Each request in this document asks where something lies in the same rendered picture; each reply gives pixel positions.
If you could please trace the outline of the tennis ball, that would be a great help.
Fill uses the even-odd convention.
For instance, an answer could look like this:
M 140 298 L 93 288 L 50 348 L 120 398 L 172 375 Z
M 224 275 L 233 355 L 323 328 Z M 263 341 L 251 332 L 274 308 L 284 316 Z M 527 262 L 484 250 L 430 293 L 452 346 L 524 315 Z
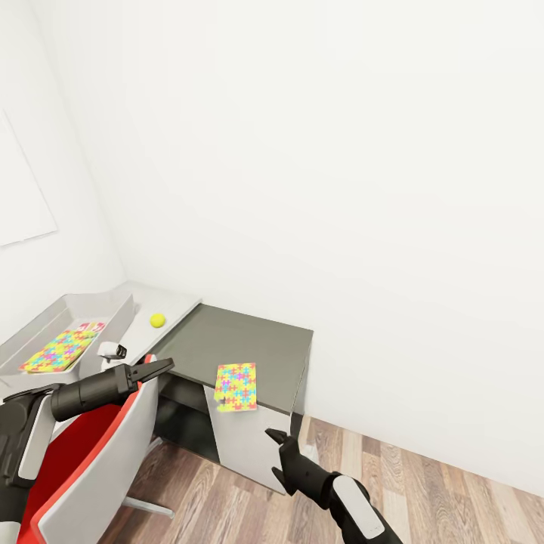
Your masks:
M 163 324 L 165 322 L 166 322 L 166 318 L 161 313 L 156 313 L 156 314 L 152 315 L 151 318 L 150 318 L 151 326 L 156 327 L 156 328 L 159 328 L 159 327 L 163 326 Z

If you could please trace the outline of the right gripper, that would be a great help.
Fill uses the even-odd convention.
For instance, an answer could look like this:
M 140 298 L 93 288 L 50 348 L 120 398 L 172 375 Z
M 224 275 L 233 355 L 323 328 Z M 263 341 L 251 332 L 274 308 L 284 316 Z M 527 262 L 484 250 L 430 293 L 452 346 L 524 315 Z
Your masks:
M 300 453 L 298 440 L 295 437 L 288 436 L 285 431 L 267 428 L 265 433 L 280 445 L 279 453 L 282 469 L 273 466 L 271 471 L 279 479 L 289 495 L 294 495 L 297 490 L 307 495 L 308 473 L 313 468 L 320 467 L 320 465 L 303 456 Z

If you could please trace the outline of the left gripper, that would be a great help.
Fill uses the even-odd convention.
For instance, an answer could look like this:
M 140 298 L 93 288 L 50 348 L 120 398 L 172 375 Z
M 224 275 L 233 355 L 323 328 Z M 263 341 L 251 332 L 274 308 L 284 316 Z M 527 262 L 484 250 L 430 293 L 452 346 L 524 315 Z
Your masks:
M 80 380 L 79 398 L 83 409 L 91 412 L 138 391 L 138 382 L 145 383 L 175 367 L 173 359 L 129 366 L 121 363 L 112 369 Z

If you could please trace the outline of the toy box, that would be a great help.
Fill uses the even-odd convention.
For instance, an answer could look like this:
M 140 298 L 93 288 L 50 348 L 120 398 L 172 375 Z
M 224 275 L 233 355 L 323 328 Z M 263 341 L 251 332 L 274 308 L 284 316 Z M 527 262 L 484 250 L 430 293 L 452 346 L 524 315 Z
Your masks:
M 119 342 L 134 320 L 133 292 L 65 294 L 14 336 L 0 345 L 0 400 L 29 389 L 54 383 L 71 384 L 101 373 L 102 342 Z M 89 348 L 65 372 L 19 371 L 18 369 L 65 330 L 83 323 L 106 323 Z

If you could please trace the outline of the jigsaw puzzle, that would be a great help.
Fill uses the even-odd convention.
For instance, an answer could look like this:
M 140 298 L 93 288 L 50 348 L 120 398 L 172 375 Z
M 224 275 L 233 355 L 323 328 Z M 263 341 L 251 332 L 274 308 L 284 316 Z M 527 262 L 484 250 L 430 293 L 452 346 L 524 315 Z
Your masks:
M 214 400 L 225 400 L 221 413 L 256 410 L 255 363 L 220 365 Z
M 65 370 L 91 345 L 92 338 L 86 340 L 86 337 L 95 337 L 95 332 L 65 331 L 18 370 L 28 371 L 28 373 Z

